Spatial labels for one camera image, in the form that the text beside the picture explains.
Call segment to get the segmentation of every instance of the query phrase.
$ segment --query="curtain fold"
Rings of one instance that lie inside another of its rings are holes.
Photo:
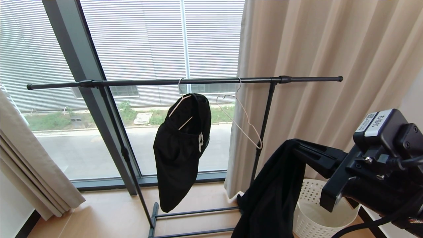
[[[246,1],[238,75],[343,76],[339,82],[277,85],[257,173],[276,148],[300,138],[348,151],[352,134],[372,111],[396,108],[423,66],[423,2]],[[268,85],[239,91],[259,130]],[[236,106],[235,120],[254,138]],[[225,187],[249,187],[255,147],[232,128]],[[306,177],[316,178],[310,167]]]
[[[47,220],[85,201],[0,92],[0,169]]]

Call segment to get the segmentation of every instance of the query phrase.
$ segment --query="black baseboard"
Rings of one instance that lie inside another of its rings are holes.
[[[40,218],[41,215],[36,210],[34,210],[15,238],[27,238]]]
[[[364,210],[364,208],[360,208],[358,210],[358,215],[364,223],[373,221],[373,219],[369,216],[366,210]],[[369,230],[373,233],[374,237],[376,238],[387,238],[379,227],[370,227]]]

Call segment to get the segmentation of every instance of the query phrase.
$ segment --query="corrugated metal wall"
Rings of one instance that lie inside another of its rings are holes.
[[[179,0],[81,4],[107,80],[185,77],[187,52],[191,77],[236,75],[242,0],[186,0],[187,50]],[[42,2],[2,0],[0,8],[0,81],[19,110],[86,108],[70,88],[26,89],[28,83],[74,82]],[[177,86],[139,86],[138,92],[139,97],[115,97],[116,104],[171,105],[179,98]],[[216,95],[207,95],[211,103]]]

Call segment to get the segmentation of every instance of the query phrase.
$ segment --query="concrete pavement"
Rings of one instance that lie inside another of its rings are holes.
[[[143,175],[156,174],[153,142],[157,128],[126,129]],[[69,179],[120,177],[98,130],[34,134]],[[199,171],[227,169],[230,136],[230,124],[211,126],[210,143],[200,158]]]

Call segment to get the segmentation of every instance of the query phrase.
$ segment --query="robotic arm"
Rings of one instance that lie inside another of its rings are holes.
[[[383,217],[347,227],[333,238],[388,222],[423,238],[423,134],[399,110],[368,114],[349,153],[293,140],[300,143],[294,154],[329,179],[321,192],[323,208],[332,212],[348,197]]]

